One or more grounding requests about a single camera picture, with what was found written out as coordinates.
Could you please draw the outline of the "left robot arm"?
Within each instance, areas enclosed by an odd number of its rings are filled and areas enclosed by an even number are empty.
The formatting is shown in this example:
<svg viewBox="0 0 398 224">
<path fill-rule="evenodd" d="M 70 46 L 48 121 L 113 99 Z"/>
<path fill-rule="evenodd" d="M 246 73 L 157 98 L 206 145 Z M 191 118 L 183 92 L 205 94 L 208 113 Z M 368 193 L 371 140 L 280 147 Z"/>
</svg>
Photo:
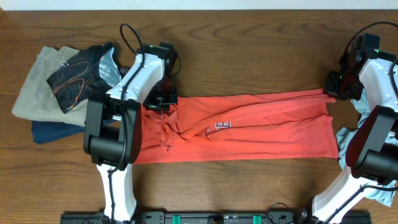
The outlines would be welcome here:
<svg viewBox="0 0 398 224">
<path fill-rule="evenodd" d="M 173 44 L 142 45 L 121 81 L 88 100 L 83 149 L 103 181 L 103 223 L 132 221 L 137 207 L 132 165 L 142 144 L 142 110 L 164 112 L 178 103 L 177 89 L 170 85 L 176 60 Z"/>
</svg>

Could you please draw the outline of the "red soccer t-shirt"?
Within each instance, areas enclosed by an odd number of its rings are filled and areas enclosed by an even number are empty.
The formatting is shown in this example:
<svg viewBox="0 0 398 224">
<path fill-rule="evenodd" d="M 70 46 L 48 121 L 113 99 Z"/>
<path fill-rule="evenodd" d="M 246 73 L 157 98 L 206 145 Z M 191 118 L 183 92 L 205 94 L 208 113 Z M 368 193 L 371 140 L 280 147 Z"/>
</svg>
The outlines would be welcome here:
<svg viewBox="0 0 398 224">
<path fill-rule="evenodd" d="M 137 163 L 336 158 L 330 102 L 319 89 L 180 97 L 166 112 L 143 110 Z"/>
</svg>

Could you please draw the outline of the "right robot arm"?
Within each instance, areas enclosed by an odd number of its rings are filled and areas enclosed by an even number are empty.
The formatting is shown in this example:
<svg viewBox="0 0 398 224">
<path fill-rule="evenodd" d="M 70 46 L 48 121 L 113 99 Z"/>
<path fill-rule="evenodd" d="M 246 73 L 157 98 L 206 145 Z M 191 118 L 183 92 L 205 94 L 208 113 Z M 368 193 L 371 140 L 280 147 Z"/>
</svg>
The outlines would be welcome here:
<svg viewBox="0 0 398 224">
<path fill-rule="evenodd" d="M 302 223 L 341 223 L 366 194 L 383 190 L 397 180 L 397 146 L 386 139 L 397 136 L 397 56 L 380 50 L 380 38 L 356 34 L 331 71 L 323 92 L 339 100 L 368 98 L 370 114 L 348 144 L 346 166 L 302 213 Z"/>
</svg>

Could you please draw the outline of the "light blue t-shirt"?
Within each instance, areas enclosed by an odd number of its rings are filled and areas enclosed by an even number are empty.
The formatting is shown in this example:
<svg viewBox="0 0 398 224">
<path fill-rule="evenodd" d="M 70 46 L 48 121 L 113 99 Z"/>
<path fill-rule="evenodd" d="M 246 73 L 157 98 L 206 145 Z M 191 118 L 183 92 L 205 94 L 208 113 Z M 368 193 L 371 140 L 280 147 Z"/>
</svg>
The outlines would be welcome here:
<svg viewBox="0 0 398 224">
<path fill-rule="evenodd" d="M 351 100 L 355 110 L 360 114 L 360 118 L 358 121 L 358 128 L 360 128 L 367 117 L 370 115 L 370 107 L 368 98 L 366 95 L 366 91 L 363 90 L 361 94 L 361 98 L 359 100 Z M 350 131 L 348 128 L 343 127 L 336 133 L 336 140 L 338 144 L 338 163 L 341 169 L 346 167 L 346 151 L 348 148 L 349 142 L 352 140 L 353 136 L 357 133 L 357 129 L 354 131 Z M 366 198 L 371 200 L 376 200 L 377 202 L 391 207 L 393 198 L 395 196 L 395 192 L 386 192 L 381 190 L 375 190 L 370 194 L 367 194 Z"/>
</svg>

